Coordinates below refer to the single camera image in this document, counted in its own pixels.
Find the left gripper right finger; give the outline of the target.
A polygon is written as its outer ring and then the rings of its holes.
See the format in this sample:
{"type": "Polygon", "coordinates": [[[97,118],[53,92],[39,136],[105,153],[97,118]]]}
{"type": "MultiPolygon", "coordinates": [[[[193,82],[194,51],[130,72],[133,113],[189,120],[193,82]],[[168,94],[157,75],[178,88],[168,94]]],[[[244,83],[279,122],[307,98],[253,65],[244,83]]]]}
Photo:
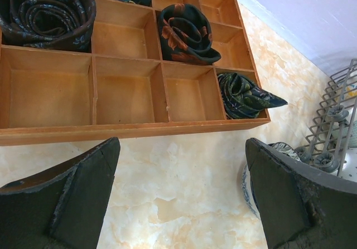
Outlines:
{"type": "Polygon", "coordinates": [[[256,138],[245,154],[268,248],[356,248],[356,183],[256,138]]]}

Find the blue white floral bowl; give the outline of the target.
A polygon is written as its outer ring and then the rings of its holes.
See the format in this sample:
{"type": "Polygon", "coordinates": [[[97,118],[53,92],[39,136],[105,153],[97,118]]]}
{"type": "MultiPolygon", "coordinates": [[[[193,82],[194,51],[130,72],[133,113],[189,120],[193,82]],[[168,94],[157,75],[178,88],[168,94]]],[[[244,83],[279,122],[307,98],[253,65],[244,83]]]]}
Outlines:
{"type": "MultiPolygon", "coordinates": [[[[300,161],[298,153],[290,145],[284,142],[276,142],[268,144],[270,147],[274,148],[278,152],[287,155],[297,161],[300,161]]],[[[242,172],[242,192],[244,200],[249,208],[249,210],[260,220],[259,210],[256,204],[253,185],[250,179],[250,172],[248,169],[248,163],[243,168],[242,172]]]]}

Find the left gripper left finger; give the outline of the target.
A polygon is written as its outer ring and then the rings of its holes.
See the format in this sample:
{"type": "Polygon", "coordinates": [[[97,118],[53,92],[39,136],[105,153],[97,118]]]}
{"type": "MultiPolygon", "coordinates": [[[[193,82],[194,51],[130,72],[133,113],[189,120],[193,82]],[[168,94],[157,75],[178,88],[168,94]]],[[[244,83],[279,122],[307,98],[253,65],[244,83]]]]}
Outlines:
{"type": "Polygon", "coordinates": [[[96,248],[120,141],[1,187],[1,248],[96,248]]]}

